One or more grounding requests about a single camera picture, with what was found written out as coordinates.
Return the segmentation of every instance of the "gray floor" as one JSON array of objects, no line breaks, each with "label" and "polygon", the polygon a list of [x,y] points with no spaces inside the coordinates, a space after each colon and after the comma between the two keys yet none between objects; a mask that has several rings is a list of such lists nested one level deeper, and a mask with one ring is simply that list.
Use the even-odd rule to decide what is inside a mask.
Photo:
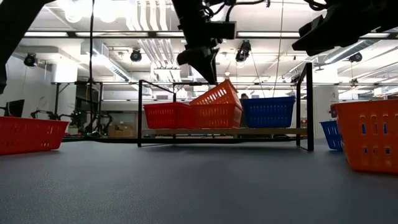
[{"label": "gray floor", "polygon": [[0,157],[0,223],[397,223],[398,177],[317,144],[71,142]]}]

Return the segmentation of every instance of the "plastic basket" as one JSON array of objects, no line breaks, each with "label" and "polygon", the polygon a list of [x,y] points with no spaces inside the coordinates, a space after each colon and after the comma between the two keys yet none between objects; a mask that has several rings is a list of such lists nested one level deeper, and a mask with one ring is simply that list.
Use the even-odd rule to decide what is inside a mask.
[{"label": "plastic basket", "polygon": [[340,103],[337,125],[355,170],[398,172],[398,100]]},{"label": "plastic basket", "polygon": [[238,97],[238,91],[232,85],[230,80],[225,80],[218,86],[204,93],[202,96],[192,100],[190,105],[212,105],[212,104],[225,104],[234,103],[242,108],[241,102]]},{"label": "plastic basket", "polygon": [[325,133],[326,140],[330,149],[343,150],[343,143],[341,142],[341,136],[338,132],[336,121],[324,121],[321,122],[323,132]]},{"label": "plastic basket", "polygon": [[249,128],[288,128],[292,125],[294,96],[243,100]]},{"label": "plastic basket", "polygon": [[238,128],[242,109],[235,103],[193,105],[197,128]]},{"label": "plastic basket", "polygon": [[184,103],[158,103],[144,105],[148,128],[194,128],[193,112]]},{"label": "plastic basket", "polygon": [[0,117],[0,155],[58,149],[68,122]]}]

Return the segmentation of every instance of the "monitor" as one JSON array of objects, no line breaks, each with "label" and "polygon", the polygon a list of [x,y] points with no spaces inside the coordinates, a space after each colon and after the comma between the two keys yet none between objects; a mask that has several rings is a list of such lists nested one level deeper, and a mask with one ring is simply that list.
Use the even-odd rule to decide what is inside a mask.
[{"label": "monitor", "polygon": [[6,104],[4,116],[22,117],[25,100],[11,101]]}]

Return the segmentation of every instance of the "blue basket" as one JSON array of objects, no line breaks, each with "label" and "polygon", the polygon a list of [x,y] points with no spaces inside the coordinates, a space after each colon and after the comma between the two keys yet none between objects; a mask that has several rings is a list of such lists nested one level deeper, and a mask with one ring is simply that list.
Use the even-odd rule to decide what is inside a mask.
[{"label": "blue basket", "polygon": [[343,141],[341,140],[340,133],[338,132],[336,121],[321,122],[323,132],[325,133],[326,140],[330,149],[343,150]]},{"label": "blue basket", "polygon": [[294,96],[243,100],[248,127],[289,128],[294,102]]}]

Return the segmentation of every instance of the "red basket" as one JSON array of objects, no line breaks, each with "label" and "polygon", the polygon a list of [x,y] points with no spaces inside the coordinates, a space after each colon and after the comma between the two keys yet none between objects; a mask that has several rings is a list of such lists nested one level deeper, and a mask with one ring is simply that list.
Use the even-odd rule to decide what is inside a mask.
[{"label": "red basket", "polygon": [[197,128],[238,128],[242,109],[235,103],[192,105]]},{"label": "red basket", "polygon": [[0,155],[58,149],[68,122],[0,117]]},{"label": "red basket", "polygon": [[242,108],[241,101],[239,100],[237,93],[238,91],[232,85],[231,81],[227,79],[218,86],[204,93],[202,96],[192,100],[189,104],[193,106],[234,103]]},{"label": "red basket", "polygon": [[192,109],[184,103],[144,105],[148,128],[190,129],[195,127]]},{"label": "red basket", "polygon": [[398,173],[398,100],[340,103],[334,107],[350,166]]}]

